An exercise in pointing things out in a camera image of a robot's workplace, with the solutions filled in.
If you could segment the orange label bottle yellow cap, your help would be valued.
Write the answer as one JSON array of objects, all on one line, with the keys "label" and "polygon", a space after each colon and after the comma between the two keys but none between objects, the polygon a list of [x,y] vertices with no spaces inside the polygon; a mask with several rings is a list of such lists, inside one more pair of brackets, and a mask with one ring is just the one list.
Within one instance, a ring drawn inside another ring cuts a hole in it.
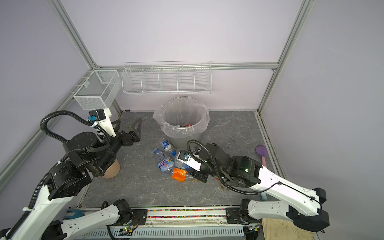
[{"label": "orange label bottle yellow cap", "polygon": [[194,180],[194,178],[190,176],[186,170],[178,168],[173,169],[171,176],[172,179],[182,183],[192,182]]}]

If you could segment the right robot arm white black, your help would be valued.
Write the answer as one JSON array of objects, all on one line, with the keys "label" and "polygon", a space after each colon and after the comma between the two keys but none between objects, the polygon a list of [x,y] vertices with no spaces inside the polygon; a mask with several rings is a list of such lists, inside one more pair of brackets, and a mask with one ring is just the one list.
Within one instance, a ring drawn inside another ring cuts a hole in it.
[{"label": "right robot arm white black", "polygon": [[235,193],[247,197],[267,194],[276,199],[274,202],[243,199],[235,218],[240,224],[279,219],[309,232],[321,232],[330,225],[329,214],[323,209],[327,195],[322,188],[296,185],[247,156],[230,156],[217,144],[190,140],[177,158],[191,167],[192,176],[202,182],[213,176]]}]

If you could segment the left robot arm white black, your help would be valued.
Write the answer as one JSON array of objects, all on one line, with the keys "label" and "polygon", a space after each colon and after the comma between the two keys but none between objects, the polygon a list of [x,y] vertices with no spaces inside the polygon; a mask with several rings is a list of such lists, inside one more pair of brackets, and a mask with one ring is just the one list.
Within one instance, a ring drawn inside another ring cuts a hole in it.
[{"label": "left robot arm white black", "polygon": [[[59,116],[70,116],[91,127],[90,132],[77,134],[72,139],[52,132],[48,123]],[[56,111],[40,122],[41,131],[63,144],[65,155],[39,181],[31,200],[16,224],[1,231],[3,240],[70,240],[102,226],[128,226],[134,214],[125,200],[93,214],[77,219],[57,220],[56,216],[76,197],[94,177],[104,176],[115,163],[122,147],[130,147],[141,139],[142,120],[137,119],[120,131],[119,121],[110,121],[109,109],[90,111],[87,120],[71,111]]]}]

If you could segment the clear bottle blue label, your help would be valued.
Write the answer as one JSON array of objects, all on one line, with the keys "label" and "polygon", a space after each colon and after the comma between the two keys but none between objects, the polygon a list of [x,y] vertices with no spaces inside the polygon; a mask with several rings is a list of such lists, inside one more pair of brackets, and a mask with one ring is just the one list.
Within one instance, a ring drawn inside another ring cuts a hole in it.
[{"label": "clear bottle blue label", "polygon": [[190,166],[188,166],[186,163],[179,160],[178,158],[175,158],[174,162],[175,162],[175,167],[178,169],[188,170],[191,168]]}]

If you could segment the small bottle dark blue cap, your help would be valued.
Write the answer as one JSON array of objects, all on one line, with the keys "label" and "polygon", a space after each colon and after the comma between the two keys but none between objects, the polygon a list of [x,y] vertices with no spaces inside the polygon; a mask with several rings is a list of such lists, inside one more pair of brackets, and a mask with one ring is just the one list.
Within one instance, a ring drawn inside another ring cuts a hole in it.
[{"label": "small bottle dark blue cap", "polygon": [[177,154],[177,150],[175,147],[167,140],[161,141],[162,149],[171,157],[175,157]]}]

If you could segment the green plant in beige pot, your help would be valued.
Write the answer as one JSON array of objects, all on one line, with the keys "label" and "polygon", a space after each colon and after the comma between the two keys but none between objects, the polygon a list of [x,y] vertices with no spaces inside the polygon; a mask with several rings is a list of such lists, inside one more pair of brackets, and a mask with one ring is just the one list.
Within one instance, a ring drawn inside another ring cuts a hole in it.
[{"label": "green plant in beige pot", "polygon": [[106,170],[105,174],[102,176],[103,179],[112,179],[116,177],[121,170],[121,165],[117,159],[115,162]]}]

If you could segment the clear bottle colourful label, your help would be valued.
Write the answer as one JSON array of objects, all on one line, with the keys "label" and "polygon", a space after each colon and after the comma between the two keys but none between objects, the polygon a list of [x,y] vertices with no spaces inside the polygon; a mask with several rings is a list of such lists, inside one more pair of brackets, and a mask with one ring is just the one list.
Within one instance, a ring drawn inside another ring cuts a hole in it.
[{"label": "clear bottle colourful label", "polygon": [[154,149],[154,154],[156,157],[157,166],[161,172],[171,174],[175,167],[174,160],[166,152],[157,148]]}]

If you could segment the teal garden trowel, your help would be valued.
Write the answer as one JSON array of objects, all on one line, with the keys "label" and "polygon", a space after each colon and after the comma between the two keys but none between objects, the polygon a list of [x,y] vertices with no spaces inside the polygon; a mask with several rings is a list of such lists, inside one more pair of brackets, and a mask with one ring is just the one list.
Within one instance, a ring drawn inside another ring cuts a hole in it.
[{"label": "teal garden trowel", "polygon": [[267,194],[261,193],[261,199],[262,199],[262,201],[267,201],[268,200]]}]

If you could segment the white mesh wall basket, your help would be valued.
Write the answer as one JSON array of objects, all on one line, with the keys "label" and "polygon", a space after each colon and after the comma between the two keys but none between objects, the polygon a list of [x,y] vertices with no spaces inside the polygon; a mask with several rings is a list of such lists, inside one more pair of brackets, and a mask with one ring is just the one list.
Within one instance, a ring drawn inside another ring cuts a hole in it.
[{"label": "white mesh wall basket", "polygon": [[121,87],[118,71],[94,70],[75,92],[74,98],[86,111],[109,108]]}]

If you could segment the black rail with coloured strip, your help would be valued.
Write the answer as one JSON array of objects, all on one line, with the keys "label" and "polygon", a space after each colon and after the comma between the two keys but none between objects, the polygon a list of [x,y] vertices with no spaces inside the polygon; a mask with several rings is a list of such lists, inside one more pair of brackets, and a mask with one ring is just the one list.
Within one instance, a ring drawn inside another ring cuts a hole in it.
[{"label": "black rail with coloured strip", "polygon": [[134,220],[140,219],[140,227],[244,227],[235,222],[239,206],[192,206],[192,207],[131,207]]}]

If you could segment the aluminium frame enclosure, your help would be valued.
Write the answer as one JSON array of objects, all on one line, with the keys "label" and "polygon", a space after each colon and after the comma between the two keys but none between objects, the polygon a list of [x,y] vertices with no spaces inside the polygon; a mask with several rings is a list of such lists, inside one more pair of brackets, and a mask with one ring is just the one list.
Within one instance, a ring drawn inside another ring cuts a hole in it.
[{"label": "aluminium frame enclosure", "polygon": [[[275,62],[301,1],[64,1],[97,64]],[[1,1],[1,167],[89,70],[47,1]]]}]

